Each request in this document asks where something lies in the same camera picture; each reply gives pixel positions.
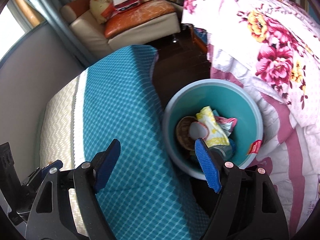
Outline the clear plastic bottle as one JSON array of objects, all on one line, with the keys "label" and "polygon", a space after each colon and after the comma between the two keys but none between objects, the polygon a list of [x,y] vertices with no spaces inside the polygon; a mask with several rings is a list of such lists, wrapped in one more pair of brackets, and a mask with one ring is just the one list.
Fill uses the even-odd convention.
[{"label": "clear plastic bottle", "polygon": [[209,148],[211,152],[217,152],[224,161],[228,161],[236,152],[236,145],[232,139],[229,139],[229,145],[215,145]]}]

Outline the yellow white wrapper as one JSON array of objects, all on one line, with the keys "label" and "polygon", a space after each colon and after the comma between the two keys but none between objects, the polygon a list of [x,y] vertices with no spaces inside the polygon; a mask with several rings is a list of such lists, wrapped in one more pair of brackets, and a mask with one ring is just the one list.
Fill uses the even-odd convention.
[{"label": "yellow white wrapper", "polygon": [[200,112],[196,114],[196,118],[198,122],[208,129],[208,136],[204,142],[209,148],[218,145],[230,145],[227,135],[215,120],[213,111],[209,106],[201,109]]}]

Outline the pink snack wrapper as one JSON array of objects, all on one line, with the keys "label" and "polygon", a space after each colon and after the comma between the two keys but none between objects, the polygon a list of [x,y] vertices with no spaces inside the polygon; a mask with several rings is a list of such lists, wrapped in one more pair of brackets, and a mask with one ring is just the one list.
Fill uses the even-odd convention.
[{"label": "pink snack wrapper", "polygon": [[224,118],[222,116],[214,116],[214,118],[217,124],[223,129],[227,137],[231,135],[238,122],[237,118]]}]

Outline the brown round bread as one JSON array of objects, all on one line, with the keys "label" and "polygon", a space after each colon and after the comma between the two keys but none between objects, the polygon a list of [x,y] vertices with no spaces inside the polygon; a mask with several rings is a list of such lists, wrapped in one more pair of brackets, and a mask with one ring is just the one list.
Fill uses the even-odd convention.
[{"label": "brown round bread", "polygon": [[176,137],[180,145],[186,150],[195,150],[195,140],[189,135],[189,128],[196,118],[193,116],[183,117],[176,125]]}]

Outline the white plastic jelly cup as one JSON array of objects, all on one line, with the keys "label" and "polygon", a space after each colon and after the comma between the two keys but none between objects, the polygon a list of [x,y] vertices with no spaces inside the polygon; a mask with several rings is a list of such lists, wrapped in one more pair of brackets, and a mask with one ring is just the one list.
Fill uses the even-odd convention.
[{"label": "white plastic jelly cup", "polygon": [[200,122],[192,122],[189,126],[189,137],[193,140],[197,140],[199,138],[202,138],[203,140],[206,140],[209,135],[208,128],[200,123]]}]

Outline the teal round trash bin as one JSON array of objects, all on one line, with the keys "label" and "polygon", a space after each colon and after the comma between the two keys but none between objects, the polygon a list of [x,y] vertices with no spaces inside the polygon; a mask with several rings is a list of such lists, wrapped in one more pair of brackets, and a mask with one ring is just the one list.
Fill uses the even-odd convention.
[{"label": "teal round trash bin", "polygon": [[205,179],[199,163],[190,160],[178,143],[176,126],[183,117],[195,116],[206,106],[216,110],[222,117],[237,119],[231,133],[236,149],[230,161],[241,169],[249,167],[259,152],[264,135],[260,110],[244,89],[219,79],[193,82],[180,89],[168,102],[162,131],[165,148],[172,161],[189,176]]}]

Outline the teal patterned bed cover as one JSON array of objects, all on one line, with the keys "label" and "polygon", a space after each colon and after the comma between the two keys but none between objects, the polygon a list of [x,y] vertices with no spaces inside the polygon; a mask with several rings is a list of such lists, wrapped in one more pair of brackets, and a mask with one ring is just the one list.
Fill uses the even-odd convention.
[{"label": "teal patterned bed cover", "polygon": [[209,219],[188,177],[165,150],[162,108],[151,82],[152,46],[121,48],[84,70],[47,103],[40,166],[78,167],[121,144],[120,157],[97,199],[117,239],[199,239]]}]

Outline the floral pink quilt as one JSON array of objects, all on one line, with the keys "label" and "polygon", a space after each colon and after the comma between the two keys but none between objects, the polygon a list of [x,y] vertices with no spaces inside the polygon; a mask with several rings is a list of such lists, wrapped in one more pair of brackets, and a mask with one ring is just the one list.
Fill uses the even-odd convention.
[{"label": "floral pink quilt", "polygon": [[264,124],[269,174],[294,236],[319,201],[319,25],[289,0],[184,0],[207,32],[210,75],[243,88]]}]

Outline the yellow cream pillow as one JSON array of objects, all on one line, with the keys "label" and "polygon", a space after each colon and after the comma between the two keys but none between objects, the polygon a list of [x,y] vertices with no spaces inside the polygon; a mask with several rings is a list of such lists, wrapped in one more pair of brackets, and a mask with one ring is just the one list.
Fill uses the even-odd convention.
[{"label": "yellow cream pillow", "polygon": [[114,13],[112,0],[90,0],[89,9],[98,24],[107,22]]}]

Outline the cream sofa orange cushion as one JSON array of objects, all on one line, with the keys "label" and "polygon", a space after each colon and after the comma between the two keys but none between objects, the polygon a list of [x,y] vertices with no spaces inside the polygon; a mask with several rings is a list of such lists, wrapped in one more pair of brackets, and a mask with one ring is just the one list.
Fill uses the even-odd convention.
[{"label": "cream sofa orange cushion", "polygon": [[95,57],[133,44],[146,44],[180,32],[176,8],[166,0],[140,0],[140,5],[114,13],[98,24],[89,9],[90,0],[74,0],[60,9],[76,38]]}]

